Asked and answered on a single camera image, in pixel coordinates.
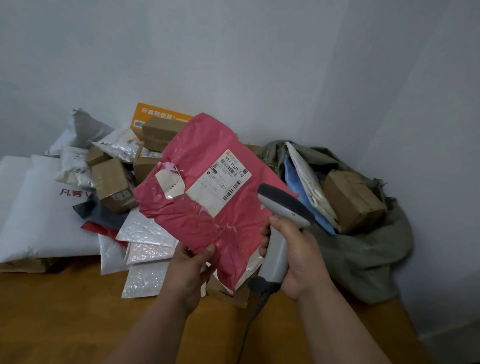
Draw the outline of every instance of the orange box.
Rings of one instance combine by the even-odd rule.
[[[139,102],[135,109],[135,113],[133,114],[132,123],[130,124],[130,129],[132,129],[135,135],[138,136],[138,139],[144,139],[142,135],[142,125],[152,116],[184,122],[188,122],[193,118],[193,116],[190,115],[180,114],[176,111],[162,109],[157,106],[142,104]]]

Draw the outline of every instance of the green sack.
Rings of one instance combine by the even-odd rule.
[[[288,155],[285,142],[270,142],[258,153],[259,158],[282,180],[285,180],[283,158]],[[327,148],[308,148],[290,143],[310,164],[320,183],[325,181],[331,170],[355,171]],[[412,250],[413,233],[396,199],[385,196],[382,181],[365,176],[362,179],[388,208],[388,214],[378,228],[355,236],[330,236],[318,224],[307,230],[317,239],[330,276],[359,300],[378,303],[398,295],[398,288],[391,277],[391,265]]]

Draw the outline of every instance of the pink mailer bag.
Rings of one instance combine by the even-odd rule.
[[[214,243],[210,263],[233,290],[271,214],[258,200],[261,183],[292,194],[227,126],[199,114],[168,144],[134,193],[140,212],[194,253]]]

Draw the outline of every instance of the hand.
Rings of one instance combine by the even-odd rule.
[[[193,255],[182,243],[175,248],[173,258],[168,265],[162,286],[162,296],[173,299],[181,305],[186,314],[191,314],[200,302],[200,287],[215,272],[215,267],[205,265],[215,252],[211,244],[201,253]]]
[[[284,294],[297,301],[300,296],[319,286],[333,285],[314,236],[307,231],[300,232],[287,218],[269,217],[260,231],[264,236],[258,250],[261,256],[265,257],[267,252],[270,225],[287,240],[289,267],[281,287]]]

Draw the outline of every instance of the wooden table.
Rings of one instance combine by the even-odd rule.
[[[0,363],[98,363],[152,303],[121,299],[127,272],[100,276],[99,257],[58,264],[47,274],[0,274]],[[430,363],[398,299],[374,306],[348,300],[393,363]],[[243,310],[203,298],[187,321],[177,362],[234,363],[253,304]],[[295,304],[282,293],[252,324],[242,359],[312,362]]]

